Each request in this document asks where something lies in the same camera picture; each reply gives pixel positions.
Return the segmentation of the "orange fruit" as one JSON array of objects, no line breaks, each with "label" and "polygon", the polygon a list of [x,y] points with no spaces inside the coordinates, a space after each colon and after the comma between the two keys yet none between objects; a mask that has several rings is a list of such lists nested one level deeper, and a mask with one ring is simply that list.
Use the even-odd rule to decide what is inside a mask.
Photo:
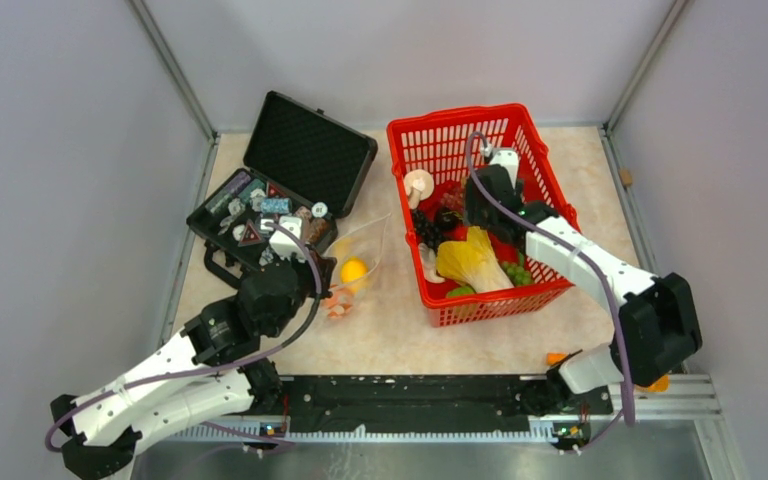
[{"label": "orange fruit", "polygon": [[355,302],[355,294],[350,287],[332,285],[330,296],[323,301],[326,316],[330,319],[345,318]]}]

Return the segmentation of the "yellow lemon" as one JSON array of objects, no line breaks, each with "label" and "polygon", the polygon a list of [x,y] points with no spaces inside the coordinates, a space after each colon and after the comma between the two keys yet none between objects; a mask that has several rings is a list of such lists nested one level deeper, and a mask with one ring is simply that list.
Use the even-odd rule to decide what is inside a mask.
[{"label": "yellow lemon", "polygon": [[340,269],[341,285],[353,294],[366,288],[369,268],[358,257],[349,257],[344,261]]}]

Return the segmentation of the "clear zip top bag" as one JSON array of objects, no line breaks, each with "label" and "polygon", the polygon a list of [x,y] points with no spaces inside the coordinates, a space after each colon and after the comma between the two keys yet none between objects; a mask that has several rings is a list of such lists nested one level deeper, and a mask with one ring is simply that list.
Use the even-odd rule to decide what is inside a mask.
[{"label": "clear zip top bag", "polygon": [[328,319],[343,320],[359,311],[382,264],[390,217],[387,214],[358,226],[328,248],[326,254],[337,260],[329,284],[331,296],[322,303]]}]

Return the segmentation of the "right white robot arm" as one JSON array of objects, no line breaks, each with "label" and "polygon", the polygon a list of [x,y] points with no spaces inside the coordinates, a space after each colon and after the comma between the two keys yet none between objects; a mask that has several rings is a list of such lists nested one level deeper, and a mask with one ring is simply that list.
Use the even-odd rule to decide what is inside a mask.
[{"label": "right white robot arm", "polygon": [[555,209],[525,203],[506,168],[473,169],[465,192],[467,218],[559,273],[611,316],[613,339],[551,368],[549,404],[572,412],[587,392],[620,383],[649,387],[698,352],[702,335],[693,294],[676,273],[659,277],[584,237]]}]

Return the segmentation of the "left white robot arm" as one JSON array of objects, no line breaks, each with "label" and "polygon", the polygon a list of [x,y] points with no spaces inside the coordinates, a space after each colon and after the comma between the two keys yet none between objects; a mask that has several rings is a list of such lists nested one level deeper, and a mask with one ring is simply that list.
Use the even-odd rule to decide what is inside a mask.
[{"label": "left white robot arm", "polygon": [[270,356],[295,343],[330,297],[333,257],[246,275],[149,357],[95,392],[50,404],[45,448],[80,479],[105,479],[156,443],[232,413],[268,413],[281,381]]}]

